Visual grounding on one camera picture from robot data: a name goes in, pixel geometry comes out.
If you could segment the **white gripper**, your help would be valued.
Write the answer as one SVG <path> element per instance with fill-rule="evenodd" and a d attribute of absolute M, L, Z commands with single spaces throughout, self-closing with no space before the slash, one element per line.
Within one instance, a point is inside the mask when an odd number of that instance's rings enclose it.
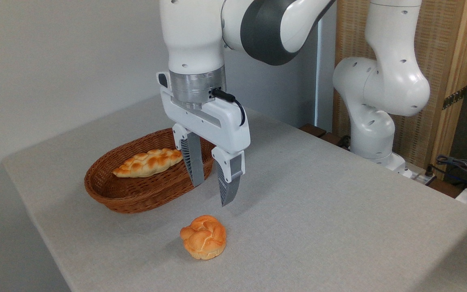
<path fill-rule="evenodd" d="M 248 121 L 241 125 L 239 107 L 221 99 L 206 102 L 200 109 L 187 107 L 175 98 L 176 87 L 168 72 L 158 72 L 157 81 L 161 85 L 164 111 L 176 123 L 172 127 L 175 145 L 183 155 L 193 186 L 205 181 L 200 137 L 216 145 L 212 155 L 222 206 L 226 206 L 234 200 L 240 178 L 245 173 L 243 150 L 251 142 Z"/>

